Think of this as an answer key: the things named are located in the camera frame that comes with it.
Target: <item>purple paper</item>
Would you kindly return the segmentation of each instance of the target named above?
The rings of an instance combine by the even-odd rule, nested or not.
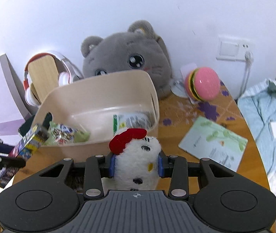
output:
[[[18,128],[24,124],[24,119],[0,123],[0,136],[18,135]]]

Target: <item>wooden board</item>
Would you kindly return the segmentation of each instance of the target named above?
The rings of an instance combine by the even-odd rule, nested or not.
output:
[[[35,86],[32,83],[30,84],[30,90],[33,93],[33,95],[35,96],[35,98],[38,100],[38,102],[41,104],[38,93],[35,90]]]
[[[28,71],[39,100],[43,102],[48,93],[58,87],[59,74],[54,58],[46,55],[32,61],[28,65]]]

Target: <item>snack package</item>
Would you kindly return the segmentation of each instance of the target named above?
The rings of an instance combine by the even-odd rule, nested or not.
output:
[[[137,111],[113,116],[113,134],[124,127],[143,128],[148,130],[155,123],[155,118],[151,112]]]
[[[27,161],[47,138],[46,128],[36,124],[9,153],[9,157],[18,157]],[[3,167],[0,170],[0,187],[4,188],[18,171],[18,167]]]
[[[64,145],[69,143],[82,143],[87,142],[90,133],[68,127],[64,124],[49,122],[50,127],[48,130],[49,138],[44,145]]]

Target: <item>red and white headphones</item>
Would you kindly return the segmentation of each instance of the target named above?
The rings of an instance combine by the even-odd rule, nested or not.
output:
[[[70,83],[73,83],[77,80],[79,80],[80,78],[76,75],[72,64],[70,63],[70,61],[65,58],[63,55],[61,55],[60,53],[56,52],[56,51],[46,51],[46,52],[42,52],[42,53],[38,53],[36,55],[34,55],[28,62],[27,65],[25,67],[25,71],[24,71],[24,90],[25,90],[25,100],[26,102],[31,105],[31,106],[40,106],[40,102],[39,100],[35,97],[35,95],[33,94],[33,92],[30,89],[29,86],[29,82],[28,82],[28,65],[30,62],[37,60],[45,55],[50,55],[52,56],[54,59],[59,60],[63,65],[64,68],[66,69],[66,72],[61,72],[59,74],[58,77],[58,85],[59,86],[64,86]]]

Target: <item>crosshair marking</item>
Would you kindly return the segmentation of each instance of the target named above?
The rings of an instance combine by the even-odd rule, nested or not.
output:
[[[142,194],[139,194],[139,193],[135,193],[135,194],[133,195],[133,197],[135,197],[136,199],[140,198],[141,196],[143,196],[143,195],[142,195]]]

